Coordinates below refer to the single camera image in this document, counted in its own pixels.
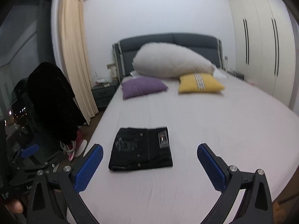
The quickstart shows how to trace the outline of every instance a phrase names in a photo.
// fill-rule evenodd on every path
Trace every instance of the blue rubber grip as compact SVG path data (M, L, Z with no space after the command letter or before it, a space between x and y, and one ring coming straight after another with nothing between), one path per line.
M226 190L225 175L203 145L198 146L197 157L214 188L223 193Z
M37 144L29 146L26 149L23 149L23 151L21 152L21 158L26 158L26 157L32 156L38 150L39 150L39 146Z
M77 193L86 189L89 181L94 175L103 159L103 148L101 145L93 151L75 176L74 189Z

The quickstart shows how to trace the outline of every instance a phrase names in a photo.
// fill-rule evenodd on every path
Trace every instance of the nightstand drawer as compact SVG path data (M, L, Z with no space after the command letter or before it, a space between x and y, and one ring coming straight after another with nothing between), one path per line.
M101 98L101 99L95 99L95 103L98 108L106 107L110 103L112 97L110 98Z
M92 95L95 99L101 99L106 97L112 97L115 94L115 87L99 88L92 90Z

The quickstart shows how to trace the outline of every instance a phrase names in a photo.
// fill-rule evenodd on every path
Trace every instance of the purple pillow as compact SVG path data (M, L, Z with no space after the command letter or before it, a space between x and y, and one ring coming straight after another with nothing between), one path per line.
M129 99L150 93L166 91L168 87L161 80L152 77L138 77L121 84L123 99Z

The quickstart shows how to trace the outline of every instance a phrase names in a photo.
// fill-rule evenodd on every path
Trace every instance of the wardrobe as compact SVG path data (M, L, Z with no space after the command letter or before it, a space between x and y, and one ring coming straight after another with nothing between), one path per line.
M229 0L236 37L236 71L289 105L295 75L295 42L282 0Z

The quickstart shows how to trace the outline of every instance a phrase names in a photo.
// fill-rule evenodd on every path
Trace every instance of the white bed sheet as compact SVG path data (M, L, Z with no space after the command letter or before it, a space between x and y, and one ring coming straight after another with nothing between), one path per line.
M239 79L219 79L221 94L167 92L122 99L118 88L87 147L104 157L80 196L100 224L199 224L220 196L196 155L200 143L241 171L265 171L272 200L299 164L299 117L281 102ZM112 172L114 138L121 127L167 126L173 167ZM225 223L232 221L239 194ZM68 220L75 223L68 211Z

